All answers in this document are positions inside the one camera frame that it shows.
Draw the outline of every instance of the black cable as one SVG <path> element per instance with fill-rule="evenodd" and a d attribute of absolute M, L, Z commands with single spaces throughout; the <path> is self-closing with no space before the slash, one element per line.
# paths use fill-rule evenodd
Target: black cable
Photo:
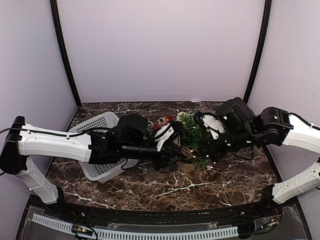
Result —
<path fill-rule="evenodd" d="M 89 128 L 87 130 L 83 130 L 82 132 L 79 132 L 77 134 L 72 134 L 68 135 L 68 134 L 60 134 L 60 133 L 55 133 L 55 132 L 49 132 L 49 131 L 39 131 L 39 130 L 32 130 L 32 129 L 24 129 L 24 128 L 16 128 L 16 127 L 10 127 L 10 128 L 5 128 L 3 130 L 0 131 L 0 134 L 7 132 L 7 131 L 11 131 L 11 130 L 16 130 L 16 131 L 24 131 L 24 132 L 30 132 L 30 133 L 35 133 L 35 134 L 47 134 L 47 135 L 53 135 L 53 136 L 58 136 L 58 137 L 64 137 L 64 138 L 74 138 L 74 137 L 78 137 L 84 134 L 87 134 L 91 131 L 96 131 L 96 130 L 107 130 L 106 134 L 112 133 L 114 132 L 116 127 L 113 128 L 109 128 L 109 127 L 92 127 Z"/>
<path fill-rule="evenodd" d="M 214 128 L 208 126 L 208 129 L 211 129 L 212 131 L 216 132 L 217 134 L 220 134 L 220 132 L 218 130 L 215 130 Z"/>
<path fill-rule="evenodd" d="M 248 134 L 249 134 L 251 137 L 253 137 L 253 138 L 260 138 L 260 137 L 263 137 L 263 136 L 264 136 L 262 133 L 260 133 L 260 134 L 254 134 L 254 133 L 252 132 L 252 129 L 251 129 L 251 126 L 250 126 L 249 121 L 246 121 L 246 122 L 243 124 L 243 126 L 244 126 L 244 129 L 248 132 Z"/>
<path fill-rule="evenodd" d="M 80 226 L 80 227 L 85 227 L 85 228 L 87 228 L 87 229 L 90 229 L 93 233 L 94 233 L 94 235 L 95 235 L 95 240 L 98 240 L 98 238 L 99 238 L 99 236 L 98 236 L 98 233 L 96 232 L 96 230 L 94 230 L 92 227 L 90 227 L 90 226 L 85 226 L 85 225 L 79 225 L 79 224 L 73 224 L 75 227 L 76 226 Z M 78 235 L 78 233 L 75 231 L 75 232 L 72 232 L 75 236 L 76 236 L 76 239 L 78 239 L 78 240 L 86 240 L 86 239 L 90 239 L 91 238 L 91 236 L 90 237 L 85 237 L 85 236 L 80 236 L 80 235 Z"/>
<path fill-rule="evenodd" d="M 239 157 L 241 159 L 244 159 L 244 160 L 247 160 L 247 161 L 251 161 L 251 160 L 253 160 L 255 158 L 255 151 L 254 151 L 254 146 L 253 145 L 251 145 L 250 147 L 251 147 L 251 158 L 246 157 L 246 156 L 241 156 L 240 154 L 237 154 L 235 152 L 233 152 L 233 155 L 236 156 L 236 157 Z"/>
<path fill-rule="evenodd" d="M 257 230 L 255 230 L 253 232 L 245 233 L 245 232 L 238 231 L 239 236 L 260 235 L 260 234 L 270 233 L 272 230 L 274 230 L 280 224 L 280 221 L 282 220 L 282 215 L 281 215 L 281 217 L 279 217 L 278 210 L 276 208 L 274 208 L 274 210 L 276 211 L 277 224 L 275 224 L 271 229 L 269 229 L 268 231 L 260 232 L 262 230 L 265 230 L 266 226 L 268 226 L 268 225 L 273 223 L 273 222 L 267 222 L 267 223 L 263 224 L 261 227 L 259 227 Z"/>
<path fill-rule="evenodd" d="M 294 112 L 290 112 L 290 115 L 296 116 L 298 119 L 300 119 L 304 124 L 308 125 L 309 127 L 312 127 L 313 129 L 319 130 L 320 131 L 320 127 L 312 125 L 310 122 L 308 122 L 307 120 L 305 120 L 302 116 L 294 113 Z"/>
<path fill-rule="evenodd" d="M 125 170 L 129 170 L 129 169 L 133 169 L 133 168 L 135 168 L 136 166 L 140 165 L 143 161 L 144 161 L 144 160 L 138 160 L 135 165 L 124 168 L 124 166 L 126 166 L 126 165 L 128 164 L 128 158 L 127 158 L 126 161 L 125 161 L 125 164 L 123 164 L 123 165 L 121 166 L 121 170 L 125 171 Z"/>

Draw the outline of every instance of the pine cone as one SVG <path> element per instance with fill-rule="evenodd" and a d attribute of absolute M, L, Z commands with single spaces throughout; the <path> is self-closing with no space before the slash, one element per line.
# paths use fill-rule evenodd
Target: pine cone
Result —
<path fill-rule="evenodd" d="M 192 159 L 192 157 L 193 157 L 193 154 L 192 154 L 190 148 L 187 146 L 181 147 L 181 153 L 184 154 L 187 159 Z"/>

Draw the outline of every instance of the plant pot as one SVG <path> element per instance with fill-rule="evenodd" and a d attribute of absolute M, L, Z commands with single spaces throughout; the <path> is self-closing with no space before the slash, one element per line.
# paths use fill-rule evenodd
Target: plant pot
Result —
<path fill-rule="evenodd" d="M 194 170 L 196 168 L 196 165 L 194 163 L 191 164 L 187 164 L 187 163 L 183 163 L 181 161 L 177 161 L 176 165 L 178 166 L 178 168 L 184 172 L 191 172 L 192 170 Z"/>

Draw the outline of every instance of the small christmas tree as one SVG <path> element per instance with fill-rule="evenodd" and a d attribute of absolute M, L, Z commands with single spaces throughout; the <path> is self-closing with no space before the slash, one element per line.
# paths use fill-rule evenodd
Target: small christmas tree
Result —
<path fill-rule="evenodd" d="M 177 121 L 182 122 L 184 127 L 181 133 L 181 148 L 187 158 L 183 162 L 196 164 L 198 168 L 205 168 L 209 159 L 205 156 L 200 156 L 199 147 L 205 139 L 210 137 L 210 132 L 198 126 L 192 114 L 183 112 L 179 114 Z"/>

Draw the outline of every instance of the black metal pole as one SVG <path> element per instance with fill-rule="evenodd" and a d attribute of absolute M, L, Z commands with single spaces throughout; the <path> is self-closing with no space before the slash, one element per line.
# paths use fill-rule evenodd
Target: black metal pole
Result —
<path fill-rule="evenodd" d="M 268 29 L 268 23 L 269 23 L 269 18 L 270 18 L 270 12 L 271 12 L 271 3 L 272 0 L 265 0 L 264 3 L 264 10 L 263 10 L 263 17 L 262 17 L 262 24 L 261 24 L 261 29 L 260 29 L 260 35 L 259 35 L 259 40 L 258 44 L 256 47 L 256 52 L 253 60 L 253 65 L 249 77 L 248 84 L 246 86 L 246 90 L 244 93 L 243 101 L 247 104 L 252 92 L 252 89 L 255 84 L 262 52 L 264 50 L 264 45 L 265 45 L 265 40 L 266 40 L 266 35 L 267 35 L 267 29 Z"/>
<path fill-rule="evenodd" d="M 75 82 L 74 76 L 72 74 L 70 63 L 69 63 L 69 58 L 68 58 L 66 45 L 65 45 L 65 41 L 64 41 L 64 36 L 62 33 L 60 18 L 59 18 L 57 0 L 50 0 L 50 5 L 51 5 L 51 12 L 52 12 L 52 18 L 53 18 L 56 39 L 58 41 L 64 70 L 65 70 L 66 76 L 68 78 L 69 85 L 70 85 L 75 103 L 78 107 L 80 107 L 82 103 L 80 100 L 80 96 L 79 96 L 79 93 L 77 90 L 76 82 Z"/>

